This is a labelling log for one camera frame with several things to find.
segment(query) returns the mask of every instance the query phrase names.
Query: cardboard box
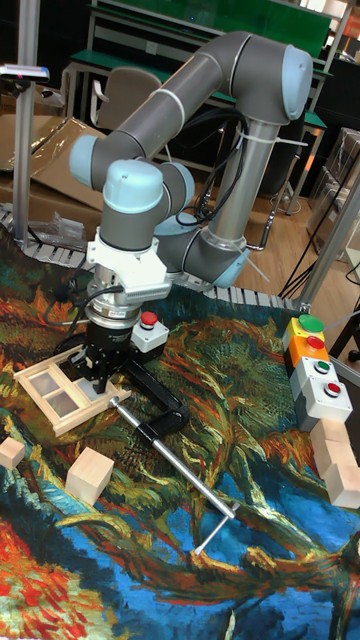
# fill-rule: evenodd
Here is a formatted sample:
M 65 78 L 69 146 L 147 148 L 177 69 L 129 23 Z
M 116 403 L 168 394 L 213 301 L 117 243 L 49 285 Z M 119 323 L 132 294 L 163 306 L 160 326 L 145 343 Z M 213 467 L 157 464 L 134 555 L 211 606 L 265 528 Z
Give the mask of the cardboard box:
M 33 118 L 32 153 L 64 124 L 64 119 L 54 116 L 36 116 Z M 0 117 L 0 171 L 14 170 L 15 116 Z
M 75 140 L 83 135 L 104 134 L 75 118 L 64 121 L 31 157 L 31 178 L 56 191 L 102 211 L 103 197 L 81 184 L 70 173 L 69 158 Z
M 57 212 L 81 222 L 87 240 L 92 240 L 101 220 L 102 194 L 77 182 L 68 164 L 72 145 L 81 135 L 104 137 L 73 118 L 34 116 L 29 221 L 51 222 Z M 5 204 L 13 200 L 15 116 L 0 117 L 0 140 L 0 202 Z
M 0 172 L 0 202 L 3 204 L 13 201 L 13 180 L 9 173 Z M 86 240 L 93 240 L 96 228 L 100 224 L 101 213 L 97 209 L 88 207 L 82 202 L 37 184 L 30 183 L 29 197 L 29 224 L 31 221 L 51 222 L 54 214 L 58 213 L 62 218 L 75 220 L 84 225 Z
M 0 115 L 14 113 L 16 113 L 16 98 L 11 94 L 10 88 L 9 90 L 2 90 L 0 93 Z M 39 84 L 35 86 L 35 116 L 64 117 L 65 113 L 66 105 L 58 90 Z

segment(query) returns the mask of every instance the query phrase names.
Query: white post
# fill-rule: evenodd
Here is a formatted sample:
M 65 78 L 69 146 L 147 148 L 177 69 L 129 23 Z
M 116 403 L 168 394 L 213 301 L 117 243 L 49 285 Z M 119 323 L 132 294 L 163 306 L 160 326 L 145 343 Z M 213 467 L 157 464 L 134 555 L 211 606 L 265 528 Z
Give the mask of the white post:
M 40 0 L 20 0 L 18 64 L 36 66 Z M 15 166 L 13 216 L 14 238 L 24 250 L 27 246 L 30 155 L 34 113 L 35 83 L 16 101 Z

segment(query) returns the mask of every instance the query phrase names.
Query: wooden cube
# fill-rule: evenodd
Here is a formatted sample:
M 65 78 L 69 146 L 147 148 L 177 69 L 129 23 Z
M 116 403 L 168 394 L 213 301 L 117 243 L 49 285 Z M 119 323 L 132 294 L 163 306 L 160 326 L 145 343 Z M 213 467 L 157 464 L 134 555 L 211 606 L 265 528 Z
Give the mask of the wooden cube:
M 335 422 L 328 418 L 320 418 L 310 432 L 311 443 L 314 451 L 322 446 L 324 440 L 334 442 L 347 442 L 350 444 L 347 428 L 344 422 Z
M 324 478 L 324 473 L 332 464 L 347 467 L 358 466 L 349 442 L 320 441 L 314 449 L 314 459 L 320 478 Z
M 360 507 L 360 468 L 333 464 L 324 473 L 331 504 L 336 507 Z
M 25 445 L 13 438 L 6 438 L 0 444 L 0 465 L 12 471 L 25 455 Z
M 93 505 L 108 484 L 114 461 L 86 447 L 70 467 L 65 491 Z

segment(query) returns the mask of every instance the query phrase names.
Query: green shelf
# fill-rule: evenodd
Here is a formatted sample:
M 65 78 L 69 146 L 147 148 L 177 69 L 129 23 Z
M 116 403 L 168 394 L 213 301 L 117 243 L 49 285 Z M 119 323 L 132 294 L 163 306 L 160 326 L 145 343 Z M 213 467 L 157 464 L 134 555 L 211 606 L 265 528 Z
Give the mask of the green shelf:
M 305 11 L 298 6 L 278 4 L 271 0 L 132 0 L 123 3 L 112 0 L 111 12 L 115 2 L 121 10 L 139 10 L 146 13 L 144 19 L 150 22 L 168 18 L 178 24 L 172 27 L 179 32 L 191 33 L 197 26 L 220 32 L 250 31 L 265 38 L 285 44 L 293 44 L 318 58 L 330 26 L 329 16 Z M 100 6 L 106 8 L 106 0 L 100 0 Z

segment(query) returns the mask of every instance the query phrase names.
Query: red button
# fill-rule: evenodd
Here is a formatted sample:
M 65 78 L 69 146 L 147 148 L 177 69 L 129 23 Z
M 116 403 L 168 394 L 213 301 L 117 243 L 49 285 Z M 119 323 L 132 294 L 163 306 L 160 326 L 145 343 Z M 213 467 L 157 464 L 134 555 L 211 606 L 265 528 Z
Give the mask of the red button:
M 340 393 L 341 391 L 339 385 L 335 384 L 335 382 L 329 382 L 328 389 L 330 389 L 330 391 L 333 391 L 334 393 Z
M 147 325 L 148 327 L 152 327 L 157 323 L 157 315 L 152 311 L 144 311 L 141 314 L 141 323 Z
M 306 338 L 306 342 L 311 349 L 316 349 L 316 351 L 325 347 L 325 342 L 316 336 L 308 336 L 308 338 Z

